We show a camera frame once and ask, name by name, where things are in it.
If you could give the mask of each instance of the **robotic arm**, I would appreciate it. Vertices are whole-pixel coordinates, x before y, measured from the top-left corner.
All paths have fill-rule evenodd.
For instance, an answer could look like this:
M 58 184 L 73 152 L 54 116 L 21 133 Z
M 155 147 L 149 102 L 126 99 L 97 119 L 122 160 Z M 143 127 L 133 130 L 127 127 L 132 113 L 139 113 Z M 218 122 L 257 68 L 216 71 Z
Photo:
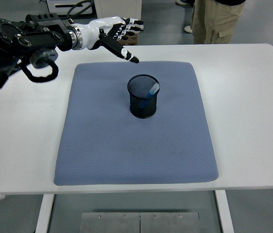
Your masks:
M 142 21 L 120 17 L 96 19 L 85 25 L 72 21 L 64 23 L 56 14 L 27 15 L 25 22 L 0 19 L 0 88 L 20 69 L 32 82 L 54 80 L 59 71 L 54 63 L 58 57 L 56 47 L 67 51 L 104 46 L 116 56 L 138 63 L 139 60 L 117 41 L 143 29 Z M 35 77 L 26 68 L 29 63 L 34 68 L 51 66 L 52 73 Z

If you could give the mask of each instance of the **black mesh pen holder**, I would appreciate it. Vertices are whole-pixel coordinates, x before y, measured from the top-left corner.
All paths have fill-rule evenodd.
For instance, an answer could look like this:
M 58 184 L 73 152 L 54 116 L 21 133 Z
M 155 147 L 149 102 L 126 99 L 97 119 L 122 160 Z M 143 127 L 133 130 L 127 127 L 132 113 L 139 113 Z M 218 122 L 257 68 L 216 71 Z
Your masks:
M 150 75 L 140 74 L 128 82 L 130 93 L 130 111 L 138 118 L 149 118 L 157 109 L 157 94 L 160 84 Z

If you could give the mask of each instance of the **person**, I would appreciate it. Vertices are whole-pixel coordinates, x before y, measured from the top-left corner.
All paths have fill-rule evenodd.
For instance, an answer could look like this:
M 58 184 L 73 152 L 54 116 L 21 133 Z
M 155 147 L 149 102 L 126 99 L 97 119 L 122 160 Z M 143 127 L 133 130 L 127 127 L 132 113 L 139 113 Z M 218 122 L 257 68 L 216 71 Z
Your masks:
M 176 3 L 182 6 L 193 6 L 194 5 L 194 0 L 176 0 Z
M 176 0 L 176 3 L 182 6 L 187 6 L 187 5 L 193 6 L 194 2 L 195 0 Z M 193 33 L 190 25 L 184 27 L 184 31 L 187 33 Z
M 195 0 L 193 44 L 228 44 L 243 13 L 245 0 Z

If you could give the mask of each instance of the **blue cushion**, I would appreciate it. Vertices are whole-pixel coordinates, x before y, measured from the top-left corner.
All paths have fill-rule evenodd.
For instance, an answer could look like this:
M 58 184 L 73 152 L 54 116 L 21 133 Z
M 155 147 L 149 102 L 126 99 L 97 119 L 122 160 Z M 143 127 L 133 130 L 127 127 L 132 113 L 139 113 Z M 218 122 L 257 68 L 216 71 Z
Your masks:
M 157 111 L 129 110 L 128 81 L 160 82 Z M 218 178 L 203 102 L 190 63 L 112 62 L 75 70 L 54 183 L 198 183 Z

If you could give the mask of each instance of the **khaki pants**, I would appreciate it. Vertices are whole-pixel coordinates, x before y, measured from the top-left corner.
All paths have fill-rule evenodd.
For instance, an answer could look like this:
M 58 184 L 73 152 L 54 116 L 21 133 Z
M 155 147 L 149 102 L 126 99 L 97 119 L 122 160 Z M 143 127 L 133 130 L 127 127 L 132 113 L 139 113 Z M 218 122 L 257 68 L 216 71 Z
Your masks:
M 228 6 L 215 0 L 196 0 L 192 18 L 193 43 L 228 44 L 244 5 L 245 2 Z

